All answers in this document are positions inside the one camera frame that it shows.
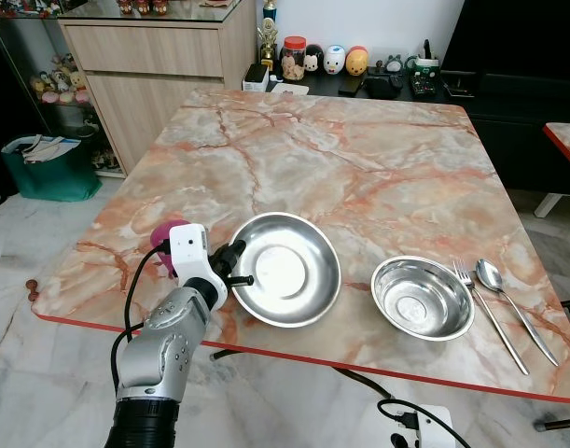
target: metal bowl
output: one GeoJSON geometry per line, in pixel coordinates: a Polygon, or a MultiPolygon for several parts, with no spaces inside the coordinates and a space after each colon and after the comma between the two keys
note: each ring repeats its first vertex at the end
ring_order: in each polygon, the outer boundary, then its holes
{"type": "Polygon", "coordinates": [[[394,257],[371,276],[371,294],[398,329],[427,341],[465,334],[475,317],[473,298],[447,268],[421,257],[394,257]]]}
{"type": "Polygon", "coordinates": [[[341,289],[334,247],[311,222],[288,213],[265,213],[238,229],[231,243],[246,249],[232,273],[254,276],[251,287],[234,287],[249,313],[276,327],[303,327],[322,317],[341,289]]]}

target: fork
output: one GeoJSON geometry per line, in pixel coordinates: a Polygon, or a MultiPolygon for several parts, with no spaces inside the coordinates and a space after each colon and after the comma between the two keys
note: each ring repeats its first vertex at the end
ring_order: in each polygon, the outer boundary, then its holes
{"type": "Polygon", "coordinates": [[[469,289],[469,291],[473,296],[477,296],[478,299],[480,299],[481,305],[483,306],[483,309],[487,313],[488,317],[490,317],[490,320],[492,320],[492,323],[494,324],[496,331],[498,331],[498,334],[500,335],[500,339],[502,339],[502,342],[505,343],[507,350],[509,351],[509,353],[512,355],[513,359],[519,366],[519,369],[521,369],[524,375],[528,375],[529,371],[527,370],[527,367],[523,363],[523,360],[517,353],[517,350],[508,339],[507,334],[500,327],[500,324],[494,317],[494,314],[492,313],[492,310],[490,310],[488,304],[481,297],[480,293],[475,289],[475,283],[473,283],[473,280],[469,276],[469,272],[467,271],[465,264],[463,263],[463,260],[462,259],[457,259],[457,261],[454,260],[452,262],[452,266],[454,266],[454,273],[459,278],[459,280],[461,280],[461,283],[463,283],[463,285],[465,285],[467,289],[469,289]]]}

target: spoon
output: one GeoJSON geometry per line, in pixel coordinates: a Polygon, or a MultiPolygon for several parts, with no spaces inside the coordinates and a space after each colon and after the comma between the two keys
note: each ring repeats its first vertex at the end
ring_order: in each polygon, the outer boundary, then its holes
{"type": "Polygon", "coordinates": [[[515,302],[512,301],[512,299],[508,296],[508,294],[502,289],[502,277],[500,276],[500,272],[498,271],[498,269],[487,259],[479,259],[475,267],[475,272],[478,275],[478,279],[485,287],[491,289],[492,291],[499,292],[500,294],[504,295],[507,298],[507,300],[510,302],[512,307],[519,315],[519,318],[521,319],[523,325],[525,326],[527,331],[529,331],[529,334],[531,335],[535,344],[539,347],[542,353],[546,355],[546,357],[549,359],[549,361],[552,364],[558,366],[558,361],[556,360],[556,357],[554,357],[554,355],[550,352],[548,346],[544,343],[544,341],[542,340],[541,336],[539,335],[535,327],[531,324],[529,319],[522,313],[522,311],[515,304],[515,302]]]}

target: white wall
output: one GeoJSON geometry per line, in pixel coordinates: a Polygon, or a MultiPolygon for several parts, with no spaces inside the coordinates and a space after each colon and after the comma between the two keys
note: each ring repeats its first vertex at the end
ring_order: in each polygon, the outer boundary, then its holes
{"type": "MultiPolygon", "coordinates": [[[[257,1],[258,23],[262,0],[257,1]]],[[[391,53],[416,54],[428,38],[443,58],[464,0],[277,0],[278,48],[302,35],[323,49],[363,45],[370,63],[391,53]]]]}

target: stainless steel bowl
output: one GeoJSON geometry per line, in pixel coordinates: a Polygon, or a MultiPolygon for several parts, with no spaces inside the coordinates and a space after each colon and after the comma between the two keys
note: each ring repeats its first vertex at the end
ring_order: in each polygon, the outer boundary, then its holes
{"type": "Polygon", "coordinates": [[[371,294],[398,329],[427,341],[465,334],[475,316],[473,298],[447,268],[421,257],[394,257],[371,276],[371,294]]]}
{"type": "Polygon", "coordinates": [[[232,273],[252,274],[251,287],[234,287],[249,313],[276,327],[303,327],[322,317],[341,289],[334,247],[311,222],[288,213],[265,213],[238,229],[231,243],[246,249],[232,273]]]}

